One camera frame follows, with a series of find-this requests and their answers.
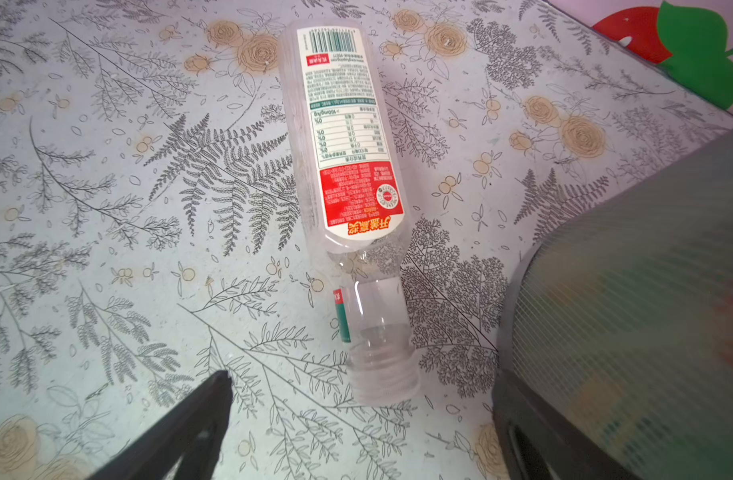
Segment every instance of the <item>patterned table cover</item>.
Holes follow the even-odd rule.
[[[277,78],[284,25],[334,15],[379,49],[417,222],[423,387],[385,408],[351,397]],[[533,0],[0,0],[0,478],[83,477],[220,369],[215,478],[506,478],[519,258],[732,127]]]

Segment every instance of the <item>red apple decoration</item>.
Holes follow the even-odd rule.
[[[631,52],[659,64],[673,56],[659,41],[657,7],[635,7],[611,14],[593,25],[593,30],[620,42]]]

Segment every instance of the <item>bottle label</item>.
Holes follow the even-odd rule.
[[[403,220],[366,46],[358,28],[297,30],[324,227],[373,240]]]
[[[350,343],[350,329],[345,314],[345,303],[342,301],[342,290],[334,291],[334,308],[337,310],[337,320],[340,321],[340,338],[344,343]]]

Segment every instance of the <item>green leaf decoration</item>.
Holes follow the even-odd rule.
[[[660,66],[676,82],[721,108],[732,106],[733,62],[726,57],[728,31],[721,15],[662,2],[657,33],[673,54]]]
[[[657,16],[659,40],[673,55],[724,56],[729,31],[723,17],[705,8],[662,2]]]
[[[727,109],[733,104],[733,62],[724,56],[672,56],[659,64],[677,82]]]

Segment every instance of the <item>black object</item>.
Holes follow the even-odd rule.
[[[209,480],[220,456],[233,401],[220,370],[89,480],[160,480],[182,458],[174,480]]]
[[[535,245],[497,348],[512,480],[733,480],[733,131]]]

